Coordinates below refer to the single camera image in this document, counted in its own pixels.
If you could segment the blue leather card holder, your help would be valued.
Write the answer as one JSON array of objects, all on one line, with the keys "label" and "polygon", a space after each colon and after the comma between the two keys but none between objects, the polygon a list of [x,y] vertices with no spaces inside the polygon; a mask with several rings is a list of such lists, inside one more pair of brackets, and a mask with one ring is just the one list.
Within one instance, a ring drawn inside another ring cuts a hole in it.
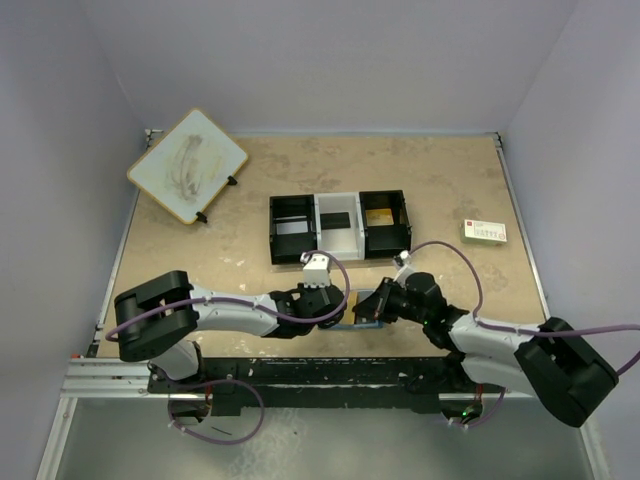
[{"label": "blue leather card holder", "polygon": [[[373,294],[372,290],[366,290],[366,289],[359,289],[359,290],[353,290],[353,291],[359,292],[358,302],[368,297],[369,295]],[[330,330],[356,331],[356,330],[381,329],[383,327],[383,322],[382,323],[358,323],[357,321],[356,321],[356,324],[352,327],[344,327],[340,325],[341,320],[337,324],[331,326]]]}]

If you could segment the gold credit card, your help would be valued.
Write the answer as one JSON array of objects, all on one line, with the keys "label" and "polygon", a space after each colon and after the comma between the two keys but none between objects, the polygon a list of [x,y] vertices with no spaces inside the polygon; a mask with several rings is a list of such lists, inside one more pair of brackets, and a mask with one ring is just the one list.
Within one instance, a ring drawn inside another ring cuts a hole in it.
[{"label": "gold credit card", "polygon": [[346,308],[344,310],[344,315],[340,322],[341,326],[352,327],[356,324],[357,315],[354,312],[354,308],[358,304],[358,297],[359,297],[358,291],[352,291],[349,294],[347,298]]}]

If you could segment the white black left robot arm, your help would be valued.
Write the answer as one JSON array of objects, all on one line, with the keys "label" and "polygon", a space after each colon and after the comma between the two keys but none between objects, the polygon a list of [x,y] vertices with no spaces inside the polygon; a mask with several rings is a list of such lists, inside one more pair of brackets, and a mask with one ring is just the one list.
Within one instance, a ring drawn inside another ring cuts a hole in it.
[{"label": "white black left robot arm", "polygon": [[221,294],[197,287],[188,274],[170,271],[114,300],[116,327],[104,335],[124,362],[149,361],[172,381],[202,374],[200,347],[186,340],[196,331],[224,331],[260,338],[293,339],[340,321],[351,293],[333,283],[300,283],[256,296]]}]

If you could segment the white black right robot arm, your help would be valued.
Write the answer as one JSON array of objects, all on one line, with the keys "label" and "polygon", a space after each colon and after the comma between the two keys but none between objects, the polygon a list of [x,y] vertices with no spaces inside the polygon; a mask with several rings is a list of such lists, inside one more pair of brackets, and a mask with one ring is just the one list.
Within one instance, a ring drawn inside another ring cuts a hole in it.
[{"label": "white black right robot arm", "polygon": [[450,382],[491,384],[537,398],[557,420],[582,426],[619,383],[615,369],[562,319],[517,328],[449,303],[429,273],[381,281],[353,308],[368,320],[419,324],[447,351]]}]

